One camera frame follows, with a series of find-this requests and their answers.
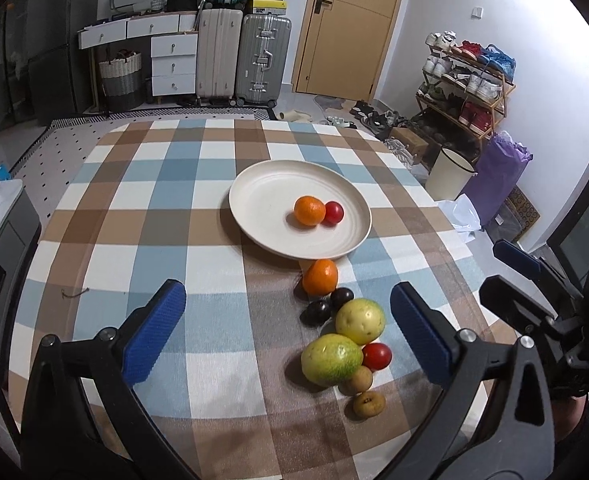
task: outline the refrigerator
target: refrigerator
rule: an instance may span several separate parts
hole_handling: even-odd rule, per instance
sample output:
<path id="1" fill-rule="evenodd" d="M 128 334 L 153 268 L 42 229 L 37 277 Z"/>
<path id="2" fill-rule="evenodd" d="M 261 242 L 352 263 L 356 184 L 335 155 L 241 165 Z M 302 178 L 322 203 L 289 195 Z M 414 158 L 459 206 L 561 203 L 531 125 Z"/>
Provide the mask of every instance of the refrigerator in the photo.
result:
<path id="1" fill-rule="evenodd" d="M 78 32 L 97 21 L 98 0 L 28 0 L 26 50 L 40 124 L 75 117 L 92 105 L 90 66 Z"/>

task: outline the screw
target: screw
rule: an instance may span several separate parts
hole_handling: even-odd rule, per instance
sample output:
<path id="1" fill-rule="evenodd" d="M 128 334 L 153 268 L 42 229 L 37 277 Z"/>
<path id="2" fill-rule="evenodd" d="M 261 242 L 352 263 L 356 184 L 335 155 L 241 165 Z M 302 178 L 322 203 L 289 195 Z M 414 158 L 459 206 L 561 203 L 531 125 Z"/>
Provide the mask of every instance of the screw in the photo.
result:
<path id="1" fill-rule="evenodd" d="M 532 348 L 533 346 L 535 346 L 535 342 L 533 341 L 533 339 L 527 335 L 521 337 L 519 339 L 519 342 L 521 343 L 521 346 L 523 346 L 524 348 Z"/>
<path id="2" fill-rule="evenodd" d="M 461 339 L 461 341 L 465 341 L 466 343 L 472 343 L 476 340 L 476 338 L 476 333 L 470 330 L 469 328 L 464 328 L 463 330 L 459 331 L 459 339 Z"/>
<path id="3" fill-rule="evenodd" d="M 98 338 L 101 341 L 112 341 L 116 337 L 116 328 L 104 328 L 98 333 Z"/>
<path id="4" fill-rule="evenodd" d="M 56 341 L 56 336 L 52 334 L 44 335 L 41 339 L 41 346 L 52 346 Z"/>

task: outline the shelf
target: shelf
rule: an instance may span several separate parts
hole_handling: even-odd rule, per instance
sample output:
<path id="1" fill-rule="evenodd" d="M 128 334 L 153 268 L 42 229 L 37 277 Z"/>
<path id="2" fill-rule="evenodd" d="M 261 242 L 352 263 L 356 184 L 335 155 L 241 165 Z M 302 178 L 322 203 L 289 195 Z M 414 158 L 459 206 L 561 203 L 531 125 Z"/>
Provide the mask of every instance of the shelf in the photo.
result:
<path id="1" fill-rule="evenodd" d="M 430 51 L 433 54 L 439 54 L 440 56 L 449 57 L 450 59 L 457 60 L 461 63 L 464 63 L 468 66 L 475 68 L 476 70 L 479 70 L 480 72 L 487 72 L 488 74 L 492 75 L 493 77 L 496 77 L 497 79 L 505 82 L 506 86 L 508 87 L 506 90 L 506 97 L 508 95 L 510 95 L 510 92 L 516 88 L 516 85 L 514 83 L 510 83 L 510 82 L 506 81 L 506 78 L 503 75 L 503 72 L 496 70 L 494 68 L 490 68 L 489 66 L 485 66 L 484 63 L 480 63 L 479 61 L 472 60 L 470 57 L 463 56 L 462 54 L 457 54 L 456 52 L 452 52 L 452 51 L 446 52 L 445 50 L 441 50 L 440 48 L 436 48 L 434 46 L 430 46 Z"/>
<path id="2" fill-rule="evenodd" d="M 492 128 L 490 128 L 487 132 L 485 132 L 483 135 L 479 135 L 477 132 L 475 132 L 474 130 L 470 129 L 468 126 L 466 126 L 465 124 L 462 124 L 459 122 L 458 118 L 454 118 L 452 117 L 452 115 L 447 114 L 446 112 L 444 112 L 441 108 L 439 108 L 437 105 L 435 105 L 432 101 L 429 101 L 428 99 L 426 99 L 425 97 L 422 97 L 418 94 L 415 95 L 415 97 L 417 98 L 417 101 L 420 103 L 424 103 L 428 108 L 433 109 L 434 111 L 436 111 L 438 114 L 443 115 L 446 119 L 448 119 L 451 123 L 456 124 L 457 126 L 459 126 L 462 130 L 465 130 L 466 132 L 468 132 L 469 134 L 471 134 L 472 136 L 476 137 L 477 139 L 484 139 L 485 137 L 487 137 L 488 135 L 490 135 L 492 133 Z"/>
<path id="3" fill-rule="evenodd" d="M 481 106 L 483 108 L 487 108 L 488 110 L 493 110 L 493 111 L 497 112 L 499 115 L 502 115 L 504 117 L 506 116 L 505 112 L 502 112 L 501 110 L 498 110 L 498 108 L 497 108 L 499 106 L 499 103 L 503 100 L 502 98 L 497 99 L 491 105 L 491 104 L 488 104 L 483 99 L 476 96 L 475 94 L 471 94 L 467 90 L 462 89 L 460 86 L 454 84 L 452 81 L 449 81 L 448 79 L 445 79 L 443 77 L 437 77 L 436 75 L 428 73 L 423 69 L 422 69 L 422 72 L 424 73 L 425 76 L 436 79 L 440 83 L 446 83 L 447 85 L 450 85 L 452 88 L 455 88 L 455 89 L 459 90 L 460 92 L 463 92 L 463 94 L 465 94 L 466 98 L 468 98 L 470 101 L 474 102 L 475 104 L 478 104 L 479 106 Z"/>

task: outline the blue sneaker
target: blue sneaker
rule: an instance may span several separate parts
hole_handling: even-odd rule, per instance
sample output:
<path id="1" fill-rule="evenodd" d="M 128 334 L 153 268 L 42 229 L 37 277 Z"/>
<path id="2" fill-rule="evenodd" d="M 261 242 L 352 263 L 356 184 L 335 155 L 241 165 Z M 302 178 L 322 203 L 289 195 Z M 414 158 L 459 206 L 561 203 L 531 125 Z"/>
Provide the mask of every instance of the blue sneaker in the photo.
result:
<path id="1" fill-rule="evenodd" d="M 481 55 L 477 58 L 477 60 L 490 66 L 491 68 L 494 68 L 495 70 L 503 72 L 503 75 L 506 77 L 506 81 L 512 83 L 512 80 L 515 76 L 517 62 L 508 56 L 504 51 L 497 48 L 497 46 L 489 44 L 488 48 L 482 48 Z"/>

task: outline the silver suitcase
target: silver suitcase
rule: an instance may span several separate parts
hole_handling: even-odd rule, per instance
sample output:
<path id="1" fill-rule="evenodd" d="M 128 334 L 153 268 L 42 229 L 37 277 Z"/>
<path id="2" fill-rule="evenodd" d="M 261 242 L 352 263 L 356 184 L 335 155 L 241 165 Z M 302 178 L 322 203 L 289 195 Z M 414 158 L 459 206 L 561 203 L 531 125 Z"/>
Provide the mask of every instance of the silver suitcase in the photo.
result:
<path id="1" fill-rule="evenodd" d="M 243 12 L 206 9 L 199 20 L 196 52 L 196 95 L 232 98 Z"/>
<path id="2" fill-rule="evenodd" d="M 237 104 L 276 105 L 286 69 L 292 22 L 284 16 L 249 14 L 243 19 Z"/>

